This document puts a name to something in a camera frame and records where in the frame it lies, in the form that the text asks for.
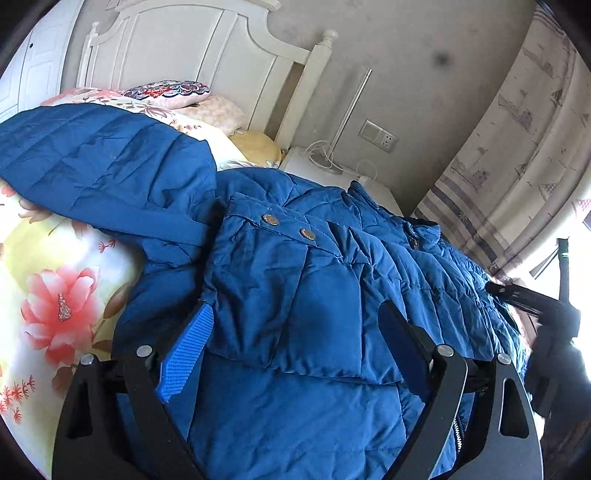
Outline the wall socket panel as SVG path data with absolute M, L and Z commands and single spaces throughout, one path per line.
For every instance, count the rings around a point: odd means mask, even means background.
M 399 138 L 376 123 L 366 120 L 360 129 L 359 136 L 381 150 L 391 153 Z

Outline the blue quilted down jacket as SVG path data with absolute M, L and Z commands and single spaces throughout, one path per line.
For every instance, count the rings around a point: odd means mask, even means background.
M 440 227 L 358 183 L 221 171 L 211 148 L 143 114 L 39 107 L 1 126 L 1 176 L 26 200 L 139 250 L 121 354 L 167 340 L 199 302 L 211 335 L 173 406 L 211 479 L 379 479 L 423 403 L 378 326 L 392 301 L 438 344 L 527 354 L 486 272 Z

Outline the embroidered decorative pillow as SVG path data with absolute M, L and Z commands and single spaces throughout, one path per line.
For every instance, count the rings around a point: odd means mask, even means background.
M 211 96 L 208 86 L 191 80 L 161 80 L 122 92 L 125 97 L 169 110 L 198 104 Z

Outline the silver desk lamp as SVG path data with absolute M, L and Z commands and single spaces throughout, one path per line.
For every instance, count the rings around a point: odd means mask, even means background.
M 320 168 L 322 171 L 331 172 L 335 175 L 349 173 L 348 168 L 343 167 L 341 164 L 335 161 L 335 149 L 337 149 L 339 141 L 341 141 L 342 134 L 345 133 L 346 126 L 349 125 L 349 121 L 351 121 L 353 117 L 353 112 L 356 110 L 356 105 L 359 104 L 363 96 L 363 91 L 366 89 L 373 72 L 374 70 L 371 67 L 367 67 L 365 73 L 363 74 L 362 80 L 360 80 L 360 83 L 356 88 L 352 100 L 349 102 L 349 105 L 346 108 L 345 114 L 342 116 L 342 120 L 339 122 L 337 131 L 335 131 L 335 134 L 332 136 L 332 139 L 329 141 L 315 141 L 308 145 L 308 147 L 304 150 L 304 153 L 308 156 L 308 160 L 310 160 L 311 164 Z

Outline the yellow floral pillow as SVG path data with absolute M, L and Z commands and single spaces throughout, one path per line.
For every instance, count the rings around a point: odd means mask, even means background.
M 283 161 L 283 150 L 263 132 L 236 131 L 229 137 L 245 159 L 259 167 L 277 167 Z

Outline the beige patterned pillow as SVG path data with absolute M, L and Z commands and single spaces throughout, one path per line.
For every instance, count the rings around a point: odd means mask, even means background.
M 177 110 L 193 120 L 198 120 L 218 128 L 226 136 L 232 136 L 247 126 L 242 109 L 224 97 L 213 95 L 204 101 Z

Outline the white wooden headboard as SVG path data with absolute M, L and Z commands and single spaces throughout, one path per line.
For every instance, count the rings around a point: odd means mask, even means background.
M 92 24 L 76 84 L 195 80 L 238 105 L 249 130 L 290 149 L 339 35 L 327 30 L 311 49 L 283 42 L 267 28 L 278 9 L 277 1 L 121 1 L 106 32 Z

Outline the floral bed quilt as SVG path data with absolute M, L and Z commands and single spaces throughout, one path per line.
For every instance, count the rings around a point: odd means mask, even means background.
M 32 133 L 50 127 L 30 114 L 46 114 L 61 106 L 75 114 L 129 114 L 132 120 L 149 120 L 175 130 L 174 138 L 201 141 L 211 147 L 213 169 L 221 180 L 240 174 L 259 174 L 260 168 L 239 158 L 221 131 L 197 120 L 159 107 L 124 98 L 114 92 L 78 89 L 19 114 L 30 120 Z M 8 120 L 4 126 L 17 127 Z M 127 304 L 131 287 L 141 270 L 139 251 L 117 246 L 117 241 L 90 225 L 71 220 L 28 202 L 1 178 L 1 418 L 7 432 L 1 440 L 1 458 L 8 450 L 22 450 L 19 463 L 36 469 L 42 479 L 52 479 L 58 418 L 83 350 L 108 359 L 116 320 Z M 236 456 L 247 450 L 230 449 L 226 435 L 211 450 L 211 479 L 254 479 L 256 457 Z M 16 463 L 16 454 L 10 458 Z

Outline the white nightstand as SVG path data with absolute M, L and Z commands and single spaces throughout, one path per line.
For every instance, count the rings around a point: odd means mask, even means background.
M 286 158 L 280 164 L 280 170 L 324 186 L 341 187 L 343 190 L 348 189 L 353 180 L 356 180 L 365 188 L 370 197 L 378 205 L 386 208 L 394 215 L 403 215 L 401 208 L 388 187 L 365 175 L 319 167 L 311 161 L 310 156 L 304 151 L 304 148 L 290 148 Z

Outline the white wardrobe door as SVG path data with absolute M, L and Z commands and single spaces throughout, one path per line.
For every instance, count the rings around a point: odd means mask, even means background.
M 1 77 L 1 121 L 59 94 L 83 0 L 59 1 L 25 37 Z

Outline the patterned striped curtain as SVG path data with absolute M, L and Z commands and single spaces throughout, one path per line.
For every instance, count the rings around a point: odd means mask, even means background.
M 590 71 L 544 7 L 415 215 L 490 275 L 526 277 L 590 211 Z

